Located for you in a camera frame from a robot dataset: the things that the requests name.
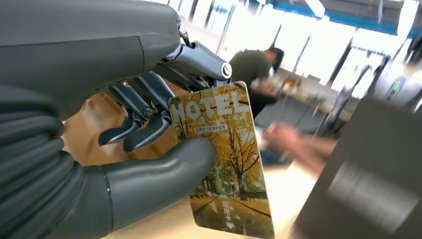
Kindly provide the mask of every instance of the green shirt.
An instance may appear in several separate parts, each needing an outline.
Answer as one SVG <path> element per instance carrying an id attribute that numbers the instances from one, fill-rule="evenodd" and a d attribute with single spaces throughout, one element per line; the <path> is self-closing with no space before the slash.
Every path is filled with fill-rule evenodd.
<path id="1" fill-rule="evenodd" d="M 249 87 L 256 78 L 267 78 L 271 68 L 264 52 L 259 50 L 244 50 L 236 53 L 230 60 L 233 82 L 244 81 Z"/>

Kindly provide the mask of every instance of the blue ceiling beam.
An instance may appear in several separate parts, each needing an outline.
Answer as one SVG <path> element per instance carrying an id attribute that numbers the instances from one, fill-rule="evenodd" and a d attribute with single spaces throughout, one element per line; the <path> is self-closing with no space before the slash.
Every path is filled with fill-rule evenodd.
<path id="1" fill-rule="evenodd" d="M 307 5 L 291 5 L 288 2 L 278 2 L 274 5 L 275 9 L 283 10 L 287 12 L 293 12 L 300 15 L 315 17 L 314 13 Z M 337 22 L 345 25 L 350 25 L 358 28 L 364 28 L 372 31 L 382 32 L 391 35 L 397 35 L 397 23 L 386 20 L 381 20 L 378 23 L 378 19 L 375 17 L 364 17 L 350 15 L 345 12 L 334 11 L 325 9 L 325 15 L 330 18 L 330 21 Z M 420 33 L 420 29 L 412 28 L 409 33 L 409 38 L 414 38 Z"/>

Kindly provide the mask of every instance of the human hand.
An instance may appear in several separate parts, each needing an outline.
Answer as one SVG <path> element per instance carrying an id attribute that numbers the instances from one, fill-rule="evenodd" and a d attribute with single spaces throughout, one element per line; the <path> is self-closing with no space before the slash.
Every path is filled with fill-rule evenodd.
<path id="1" fill-rule="evenodd" d="M 301 135 L 294 127 L 275 122 L 262 132 L 262 138 L 279 153 L 292 151 L 301 141 Z"/>
<path id="2" fill-rule="evenodd" d="M 268 79 L 260 80 L 253 88 L 253 91 L 265 96 L 276 97 L 278 95 L 278 89 L 271 84 Z"/>

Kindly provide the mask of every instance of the gray robotic hand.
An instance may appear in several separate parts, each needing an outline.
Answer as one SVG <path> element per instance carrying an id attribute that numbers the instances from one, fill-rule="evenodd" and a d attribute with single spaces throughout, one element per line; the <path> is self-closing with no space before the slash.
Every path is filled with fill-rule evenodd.
<path id="1" fill-rule="evenodd" d="M 129 128 L 148 119 L 161 128 L 172 97 L 161 76 L 189 90 L 225 84 L 225 62 L 184 33 L 181 44 L 179 29 L 175 11 L 150 2 L 1 2 L 0 238 L 102 238 L 199 185 L 215 158 L 204 138 L 158 160 L 89 167 L 60 138 L 61 121 L 100 90 L 122 105 Z"/>
<path id="2" fill-rule="evenodd" d="M 191 42 L 181 25 L 178 29 L 183 44 L 163 58 L 152 72 L 107 89 L 126 118 L 120 127 L 102 132 L 99 145 L 123 141 L 123 150 L 130 152 L 161 137 L 171 124 L 168 100 L 174 97 L 162 77 L 187 91 L 229 82 L 231 66 L 199 42 Z"/>

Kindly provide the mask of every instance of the person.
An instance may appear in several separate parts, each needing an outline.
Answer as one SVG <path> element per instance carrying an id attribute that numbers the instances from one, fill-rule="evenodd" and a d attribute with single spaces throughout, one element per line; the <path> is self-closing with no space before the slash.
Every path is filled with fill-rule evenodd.
<path id="1" fill-rule="evenodd" d="M 235 54 L 230 60 L 233 82 L 244 81 L 248 87 L 252 115 L 255 118 L 267 104 L 277 101 L 276 94 L 271 91 L 268 81 L 270 72 L 275 72 L 283 60 L 283 50 L 270 47 L 265 51 L 244 50 Z"/>
<path id="2" fill-rule="evenodd" d="M 315 175 L 322 172 L 337 144 L 337 139 L 304 135 L 290 125 L 275 122 L 262 132 L 262 137 L 274 151 L 291 153 L 295 161 Z"/>

